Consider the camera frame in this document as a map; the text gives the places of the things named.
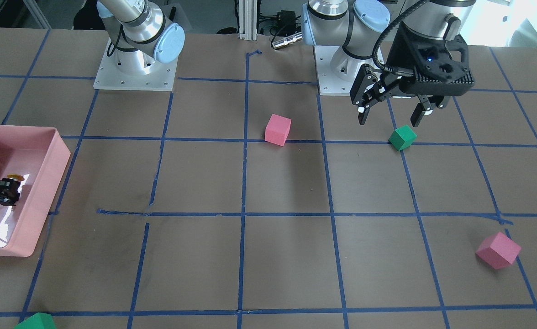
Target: block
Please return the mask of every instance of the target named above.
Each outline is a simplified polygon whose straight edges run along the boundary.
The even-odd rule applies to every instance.
[[[15,329],[56,329],[55,323],[49,314],[35,313],[22,323],[16,325]]]
[[[388,139],[389,142],[394,145],[396,150],[404,150],[409,147],[416,139],[416,133],[409,126],[404,125],[392,133],[391,137]]]
[[[501,269],[514,264],[521,249],[521,246],[510,240],[504,233],[498,232],[487,237],[475,254],[494,269]]]
[[[264,140],[277,144],[285,145],[289,130],[291,129],[291,119],[273,114],[268,121],[268,125],[264,130]]]

